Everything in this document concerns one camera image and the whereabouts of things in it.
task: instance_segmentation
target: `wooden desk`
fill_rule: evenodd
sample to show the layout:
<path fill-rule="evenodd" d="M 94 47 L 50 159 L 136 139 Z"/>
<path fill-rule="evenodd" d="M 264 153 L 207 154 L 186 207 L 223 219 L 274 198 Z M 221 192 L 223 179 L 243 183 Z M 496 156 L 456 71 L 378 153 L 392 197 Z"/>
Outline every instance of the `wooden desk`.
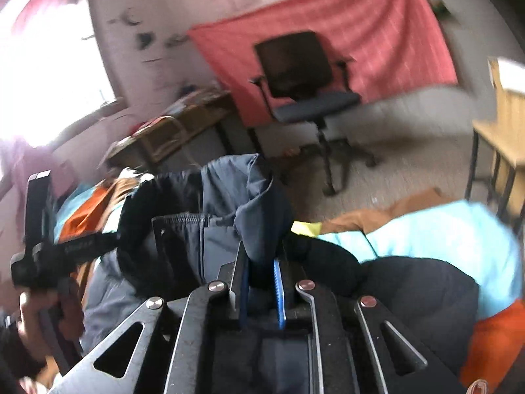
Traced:
<path fill-rule="evenodd" d="M 181 135 L 179 139 L 166 138 L 166 132 L 154 126 L 128 137 L 117 143 L 106 156 L 106 162 L 110 167 L 132 167 L 142 169 L 152 174 L 158 174 L 159 166 L 174 152 L 187 145 L 192 139 L 208 130 L 214 128 L 227 154 L 234 154 L 224 127 L 221 122 L 230 115 L 236 114 L 232 96 L 224 92 L 220 96 L 207 101 L 201 105 L 193 105 L 182 112 L 173 115 L 185 128 L 187 135 Z M 249 132 L 250 139 L 257 149 L 259 146 L 254 142 L 255 132 Z M 153 150 L 151 144 L 160 145 Z"/>

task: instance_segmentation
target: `chair base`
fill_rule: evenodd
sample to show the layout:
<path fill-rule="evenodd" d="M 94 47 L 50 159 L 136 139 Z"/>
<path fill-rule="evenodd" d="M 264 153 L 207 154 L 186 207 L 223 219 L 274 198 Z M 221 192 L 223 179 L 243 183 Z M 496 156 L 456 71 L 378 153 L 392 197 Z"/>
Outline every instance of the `chair base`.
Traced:
<path fill-rule="evenodd" d="M 288 158 L 289 164 L 281 172 L 281 181 L 287 184 L 288 174 L 301 166 L 306 161 L 321 156 L 325 170 L 325 185 L 323 187 L 323 194 L 326 197 L 336 195 L 341 190 L 345 189 L 348 179 L 349 163 L 351 160 L 364 160 L 367 167 L 376 167 L 379 164 L 379 159 L 371 152 L 364 150 L 358 145 L 351 145 L 347 139 L 336 139 L 328 141 L 321 130 L 318 131 L 318 144 L 306 145 L 301 147 L 301 151 L 297 156 Z M 332 170 L 330 167 L 330 159 L 337 160 L 343 167 L 342 188 L 336 190 L 333 185 Z"/>

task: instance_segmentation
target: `bright window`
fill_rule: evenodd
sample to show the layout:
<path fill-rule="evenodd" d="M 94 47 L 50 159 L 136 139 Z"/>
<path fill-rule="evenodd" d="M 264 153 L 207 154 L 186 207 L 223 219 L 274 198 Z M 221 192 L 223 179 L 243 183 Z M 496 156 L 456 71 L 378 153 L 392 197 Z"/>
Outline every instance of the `bright window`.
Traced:
<path fill-rule="evenodd" d="M 68 0 L 11 35 L 20 1 L 0 13 L 0 138 L 20 136 L 38 146 L 116 97 L 88 1 Z"/>

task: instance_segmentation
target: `sleeve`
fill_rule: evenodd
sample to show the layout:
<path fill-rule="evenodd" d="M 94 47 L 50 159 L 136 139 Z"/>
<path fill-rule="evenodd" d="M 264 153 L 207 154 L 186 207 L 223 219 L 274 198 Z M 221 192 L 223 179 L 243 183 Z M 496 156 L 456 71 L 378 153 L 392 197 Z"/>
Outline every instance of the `sleeve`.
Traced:
<path fill-rule="evenodd" d="M 16 321 L 0 310 L 0 356 L 4 358 L 12 375 L 16 379 L 24 376 L 34 378 L 46 365 L 32 358 L 26 350 L 20 336 Z"/>

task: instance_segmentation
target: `screw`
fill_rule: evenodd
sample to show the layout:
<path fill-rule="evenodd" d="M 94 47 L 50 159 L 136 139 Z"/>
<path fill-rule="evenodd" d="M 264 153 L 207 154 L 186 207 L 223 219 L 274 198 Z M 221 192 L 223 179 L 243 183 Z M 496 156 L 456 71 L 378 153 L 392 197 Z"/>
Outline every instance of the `screw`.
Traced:
<path fill-rule="evenodd" d="M 208 290 L 210 292 L 222 292 L 225 288 L 226 285 L 220 280 L 211 281 L 208 284 Z"/>
<path fill-rule="evenodd" d="M 313 291 L 316 284 L 312 280 L 301 280 L 297 283 L 297 287 L 302 291 Z"/>
<path fill-rule="evenodd" d="M 153 296 L 146 301 L 146 307 L 148 309 L 159 309 L 164 305 L 164 300 L 158 296 Z"/>
<path fill-rule="evenodd" d="M 363 296 L 360 303 L 363 308 L 373 308 L 377 305 L 377 299 L 373 296 Z"/>

